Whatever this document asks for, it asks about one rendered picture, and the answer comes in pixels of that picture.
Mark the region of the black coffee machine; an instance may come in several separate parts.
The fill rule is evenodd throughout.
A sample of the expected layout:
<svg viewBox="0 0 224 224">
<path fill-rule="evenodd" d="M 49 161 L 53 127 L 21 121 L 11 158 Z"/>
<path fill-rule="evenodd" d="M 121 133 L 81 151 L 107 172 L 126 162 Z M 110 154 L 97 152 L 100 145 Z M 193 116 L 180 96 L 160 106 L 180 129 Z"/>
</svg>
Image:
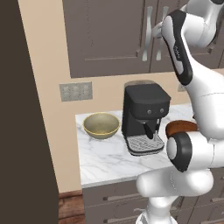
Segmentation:
<svg viewBox="0 0 224 224">
<path fill-rule="evenodd" d="M 146 156 L 163 150 L 165 143 L 158 132 L 170 101 L 171 97 L 152 80 L 124 85 L 122 135 L 131 155 Z"/>
</svg>

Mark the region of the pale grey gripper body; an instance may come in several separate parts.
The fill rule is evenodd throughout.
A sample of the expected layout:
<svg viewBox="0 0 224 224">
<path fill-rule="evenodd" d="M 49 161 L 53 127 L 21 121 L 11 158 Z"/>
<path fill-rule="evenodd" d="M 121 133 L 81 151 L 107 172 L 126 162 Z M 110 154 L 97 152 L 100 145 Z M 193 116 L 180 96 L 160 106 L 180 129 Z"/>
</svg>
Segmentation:
<svg viewBox="0 0 224 224">
<path fill-rule="evenodd" d="M 152 37 L 154 39 L 160 39 L 162 37 L 162 26 L 163 23 L 160 22 L 152 29 Z"/>
</svg>

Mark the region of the grey base cabinet run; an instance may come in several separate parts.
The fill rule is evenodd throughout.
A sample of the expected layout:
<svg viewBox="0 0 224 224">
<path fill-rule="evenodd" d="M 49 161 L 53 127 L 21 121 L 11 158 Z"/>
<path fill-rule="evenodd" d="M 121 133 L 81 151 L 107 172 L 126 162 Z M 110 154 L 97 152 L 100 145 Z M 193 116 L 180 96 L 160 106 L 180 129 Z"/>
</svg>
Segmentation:
<svg viewBox="0 0 224 224">
<path fill-rule="evenodd" d="M 224 224 L 224 168 L 211 170 L 214 178 L 209 193 L 197 197 L 178 197 L 171 216 L 178 224 Z"/>
</svg>

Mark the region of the brown wooden bowl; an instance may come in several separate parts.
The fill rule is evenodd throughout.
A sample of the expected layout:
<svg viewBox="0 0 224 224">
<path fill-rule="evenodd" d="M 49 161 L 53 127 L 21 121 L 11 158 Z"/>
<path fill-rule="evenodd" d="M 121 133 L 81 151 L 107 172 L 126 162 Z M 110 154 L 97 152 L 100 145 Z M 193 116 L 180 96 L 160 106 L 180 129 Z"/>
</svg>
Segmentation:
<svg viewBox="0 0 224 224">
<path fill-rule="evenodd" d="M 194 122 L 177 120 L 169 122 L 165 127 L 165 134 L 167 137 L 179 132 L 196 131 L 198 126 Z"/>
</svg>

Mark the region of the grey drawer front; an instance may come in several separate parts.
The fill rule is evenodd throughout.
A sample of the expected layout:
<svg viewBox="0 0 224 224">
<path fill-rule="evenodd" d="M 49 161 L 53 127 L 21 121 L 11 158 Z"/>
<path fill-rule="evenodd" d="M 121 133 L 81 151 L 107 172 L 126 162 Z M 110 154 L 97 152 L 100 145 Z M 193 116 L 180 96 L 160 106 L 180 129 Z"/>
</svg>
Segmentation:
<svg viewBox="0 0 224 224">
<path fill-rule="evenodd" d="M 147 204 L 147 199 L 129 199 L 99 206 L 86 206 L 86 224 L 104 224 L 103 220 L 105 219 L 120 219 L 135 215 L 139 216 L 146 208 Z M 115 224 L 135 224 L 135 222 L 127 221 L 117 222 Z"/>
<path fill-rule="evenodd" d="M 103 197 L 122 196 L 127 194 L 139 193 L 137 191 L 136 181 L 124 181 L 108 185 L 98 185 L 82 189 L 84 205 L 86 207 L 98 206 L 114 201 L 103 201 Z"/>
</svg>

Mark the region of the grey wall switch plate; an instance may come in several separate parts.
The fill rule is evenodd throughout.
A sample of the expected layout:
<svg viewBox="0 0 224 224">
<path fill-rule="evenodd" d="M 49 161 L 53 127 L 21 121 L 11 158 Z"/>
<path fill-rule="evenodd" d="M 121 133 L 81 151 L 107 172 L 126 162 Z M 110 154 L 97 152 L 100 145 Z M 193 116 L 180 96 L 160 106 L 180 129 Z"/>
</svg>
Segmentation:
<svg viewBox="0 0 224 224">
<path fill-rule="evenodd" d="M 84 101 L 93 99 L 92 82 L 64 83 L 59 85 L 63 102 Z"/>
</svg>

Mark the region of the dark tall cabinet side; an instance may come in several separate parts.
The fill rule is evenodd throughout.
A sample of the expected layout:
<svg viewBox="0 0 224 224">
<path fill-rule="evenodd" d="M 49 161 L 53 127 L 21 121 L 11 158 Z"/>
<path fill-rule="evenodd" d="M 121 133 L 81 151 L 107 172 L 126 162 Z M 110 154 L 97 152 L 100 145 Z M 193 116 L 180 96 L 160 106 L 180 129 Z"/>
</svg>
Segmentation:
<svg viewBox="0 0 224 224">
<path fill-rule="evenodd" d="M 59 191 L 18 0 L 0 0 L 0 224 L 58 224 Z"/>
</svg>

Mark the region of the olive green bowl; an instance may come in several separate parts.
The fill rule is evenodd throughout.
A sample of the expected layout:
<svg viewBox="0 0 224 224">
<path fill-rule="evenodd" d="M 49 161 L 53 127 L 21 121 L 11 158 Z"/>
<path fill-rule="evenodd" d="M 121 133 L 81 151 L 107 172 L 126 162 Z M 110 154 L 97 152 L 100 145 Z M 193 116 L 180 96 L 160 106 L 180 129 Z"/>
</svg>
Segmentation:
<svg viewBox="0 0 224 224">
<path fill-rule="evenodd" d="M 93 113 L 83 121 L 84 130 L 95 139 L 110 138 L 118 131 L 119 127 L 118 118 L 106 112 Z"/>
</svg>

